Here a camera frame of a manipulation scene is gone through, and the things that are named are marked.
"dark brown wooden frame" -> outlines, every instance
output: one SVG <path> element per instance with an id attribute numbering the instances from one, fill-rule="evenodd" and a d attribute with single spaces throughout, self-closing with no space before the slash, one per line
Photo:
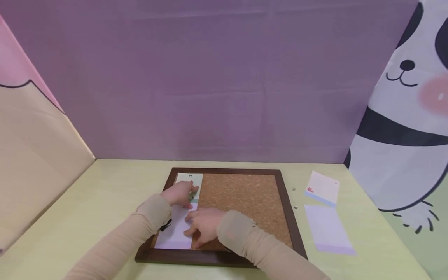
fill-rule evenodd
<path id="1" fill-rule="evenodd" d="M 254 174 L 254 175 L 274 175 L 280 200 L 283 206 L 289 235 L 293 243 L 293 249 L 301 256 L 308 259 L 305 247 L 297 227 L 293 208 L 289 201 L 288 192 L 284 185 L 281 171 L 278 169 L 225 169 L 225 168 L 172 168 L 165 184 L 164 190 L 174 184 L 178 173 L 202 173 L 202 174 Z M 166 250 L 151 248 L 154 237 L 148 239 L 135 256 L 138 263 L 171 263 L 171 264 L 192 264 L 207 266 L 227 266 L 227 267 L 254 267 L 247 259 L 238 256 L 233 252 L 225 251 L 197 251 L 197 250 Z"/>

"panda nose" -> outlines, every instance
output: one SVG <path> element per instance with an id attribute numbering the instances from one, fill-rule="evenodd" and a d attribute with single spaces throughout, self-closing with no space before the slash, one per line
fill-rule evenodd
<path id="1" fill-rule="evenodd" d="M 403 71 L 411 71 L 415 68 L 415 63 L 412 60 L 403 60 L 400 63 L 400 69 Z"/>

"panda face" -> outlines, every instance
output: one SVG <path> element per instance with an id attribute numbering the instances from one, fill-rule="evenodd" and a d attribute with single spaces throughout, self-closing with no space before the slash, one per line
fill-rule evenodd
<path id="1" fill-rule="evenodd" d="M 418 3 L 369 107 L 409 128 L 448 136 L 448 5 Z"/>

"black bracelet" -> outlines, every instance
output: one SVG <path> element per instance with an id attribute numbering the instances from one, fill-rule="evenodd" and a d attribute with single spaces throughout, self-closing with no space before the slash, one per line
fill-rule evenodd
<path id="1" fill-rule="evenodd" d="M 171 221 L 172 219 L 169 219 L 169 221 L 167 222 L 167 224 L 163 225 L 160 227 L 160 231 L 164 231 L 166 230 L 167 227 L 169 227 L 171 225 Z"/>

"black ear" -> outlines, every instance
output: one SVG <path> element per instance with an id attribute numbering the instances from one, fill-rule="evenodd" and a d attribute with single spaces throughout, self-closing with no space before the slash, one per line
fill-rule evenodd
<path id="1" fill-rule="evenodd" d="M 440 62 L 448 69 L 448 18 L 442 24 L 435 37 L 435 51 Z"/>
<path id="2" fill-rule="evenodd" d="M 420 24 L 422 17 L 423 17 L 423 5 L 421 2 L 419 2 L 414 10 L 414 13 L 411 16 L 408 26 L 406 26 L 406 29 L 403 32 L 403 35 L 401 36 L 400 41 L 398 42 L 398 45 L 395 49 L 397 49 L 399 46 L 404 44 L 409 38 L 411 38 L 412 34 L 414 34 L 414 31 Z"/>

